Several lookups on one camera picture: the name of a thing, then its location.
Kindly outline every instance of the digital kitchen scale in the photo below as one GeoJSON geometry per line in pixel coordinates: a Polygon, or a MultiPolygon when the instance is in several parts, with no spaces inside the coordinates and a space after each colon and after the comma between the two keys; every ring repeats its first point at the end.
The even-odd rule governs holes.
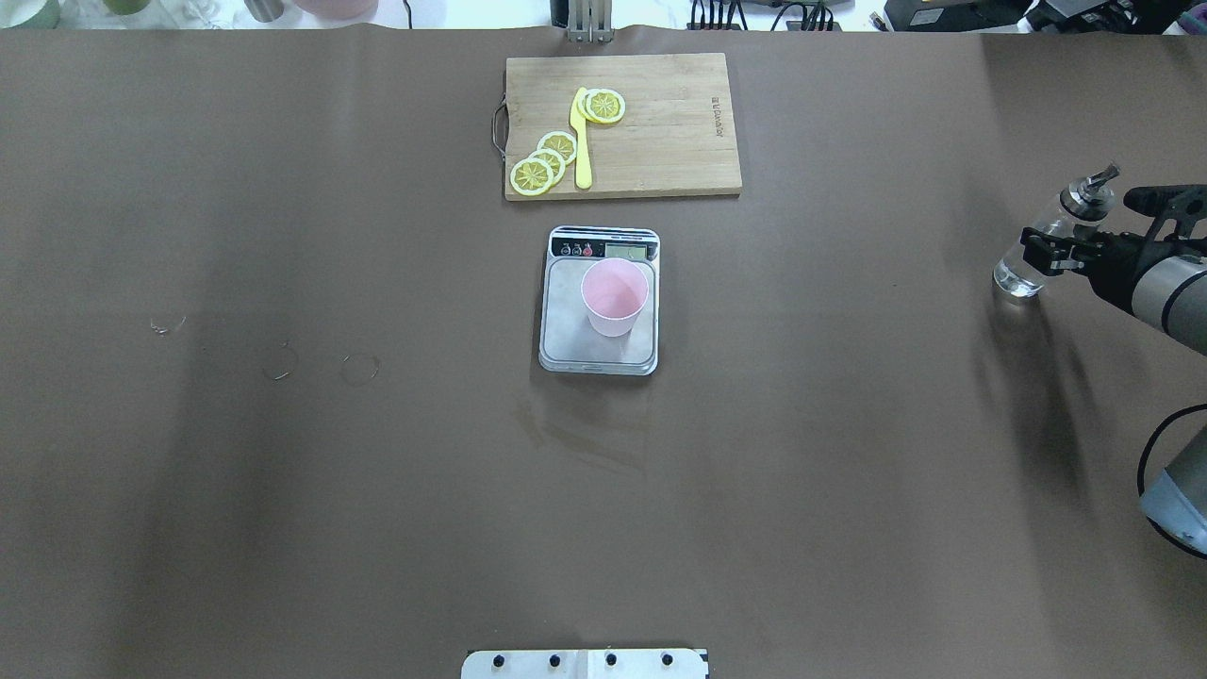
{"type": "Polygon", "coordinates": [[[658,234],[646,228],[559,226],[549,233],[541,295],[540,362],[554,373],[649,375],[658,368],[658,234]],[[605,257],[641,267],[649,298],[632,329],[605,336],[583,303],[583,274],[605,257]]]}

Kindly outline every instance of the wooden cutting board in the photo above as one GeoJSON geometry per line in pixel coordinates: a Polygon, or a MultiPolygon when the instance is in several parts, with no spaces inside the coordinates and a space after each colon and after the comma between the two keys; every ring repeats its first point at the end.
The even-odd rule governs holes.
{"type": "Polygon", "coordinates": [[[549,57],[507,59],[507,135],[503,194],[508,200],[717,195],[742,191],[737,136],[724,54],[549,57]],[[573,165],[549,192],[512,188],[512,166],[547,131],[570,127],[579,87],[624,95],[620,122],[588,122],[595,182],[575,186],[573,165]]]}

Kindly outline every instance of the knife handle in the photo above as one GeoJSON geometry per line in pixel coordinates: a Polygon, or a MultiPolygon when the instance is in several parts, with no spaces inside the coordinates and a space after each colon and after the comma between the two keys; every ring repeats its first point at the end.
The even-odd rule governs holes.
{"type": "Polygon", "coordinates": [[[591,153],[587,147],[587,125],[578,133],[578,156],[575,157],[575,186],[590,188],[594,182],[591,176],[591,153]]]}

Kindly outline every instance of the brown tabletop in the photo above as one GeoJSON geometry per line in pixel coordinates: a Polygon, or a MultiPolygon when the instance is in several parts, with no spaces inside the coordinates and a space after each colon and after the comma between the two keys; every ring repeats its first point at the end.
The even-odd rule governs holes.
{"type": "Polygon", "coordinates": [[[1205,77],[1195,37],[4,31],[0,674],[1201,675],[1207,568],[1133,475],[1207,359],[990,269],[1109,158],[1207,180],[1205,77]],[[707,51],[740,198],[505,201],[507,57],[707,51]],[[661,235],[652,377],[537,365],[559,223],[661,235]]]}

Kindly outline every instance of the black cable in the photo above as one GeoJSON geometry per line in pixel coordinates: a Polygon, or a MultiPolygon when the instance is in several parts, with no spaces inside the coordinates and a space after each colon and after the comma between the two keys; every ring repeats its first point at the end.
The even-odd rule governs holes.
{"type": "Polygon", "coordinates": [[[746,23],[746,8],[742,7],[742,0],[728,0],[729,13],[725,14],[725,2],[727,0],[707,0],[709,10],[705,13],[704,2],[705,0],[692,0],[692,18],[688,21],[688,30],[729,30],[734,28],[734,14],[742,22],[742,30],[750,30],[750,25],[746,23]],[[696,19],[695,10],[700,8],[700,18],[696,19]]]}
{"type": "Polygon", "coordinates": [[[1123,33],[1119,30],[1119,17],[1115,16],[1113,5],[1103,5],[1094,13],[1098,16],[1098,23],[1103,30],[1108,33],[1123,33]]]}
{"type": "Polygon", "coordinates": [[[780,17],[788,11],[788,7],[800,7],[800,22],[804,23],[809,21],[809,7],[806,7],[804,2],[786,2],[783,7],[780,8],[780,13],[775,16],[775,21],[771,22],[771,30],[775,30],[775,27],[780,25],[780,17]]]}
{"type": "MultiPolygon", "coordinates": [[[[1144,494],[1144,470],[1148,468],[1148,456],[1150,456],[1153,453],[1153,446],[1156,445],[1156,440],[1160,439],[1161,434],[1165,432],[1165,429],[1167,427],[1170,427],[1171,425],[1173,425],[1176,421],[1178,421],[1178,420],[1180,420],[1180,418],[1183,418],[1183,417],[1185,417],[1185,416],[1188,416],[1190,414],[1196,414],[1196,412],[1202,412],[1202,411],[1207,411],[1207,404],[1199,404],[1197,406],[1190,406],[1189,409],[1182,409],[1180,411],[1178,411],[1178,412],[1171,415],[1170,417],[1165,418],[1161,422],[1161,425],[1158,425],[1156,429],[1153,431],[1153,435],[1148,438],[1148,444],[1144,445],[1144,452],[1139,455],[1139,466],[1137,466],[1137,469],[1136,469],[1136,490],[1139,491],[1141,496],[1144,494]]],[[[1186,552],[1190,556],[1195,556],[1195,557],[1199,557],[1201,560],[1207,560],[1207,555],[1196,552],[1195,550],[1191,550],[1190,548],[1183,545],[1180,540],[1178,540],[1173,535],[1170,535],[1168,533],[1166,533],[1165,529],[1161,528],[1160,526],[1158,526],[1156,522],[1153,521],[1151,519],[1149,519],[1148,522],[1150,525],[1153,525],[1153,528],[1156,529],[1156,532],[1160,533],[1162,538],[1165,538],[1171,544],[1173,544],[1174,548],[1178,548],[1179,550],[1186,552]]]]}
{"type": "Polygon", "coordinates": [[[834,30],[834,12],[826,6],[824,0],[817,0],[814,11],[809,13],[807,27],[801,30],[829,31],[834,30]]]}
{"type": "Polygon", "coordinates": [[[1135,25],[1135,22],[1132,22],[1132,17],[1127,14],[1127,10],[1118,2],[1107,5],[1107,10],[1114,17],[1114,33],[1131,33],[1131,28],[1135,25]]]}

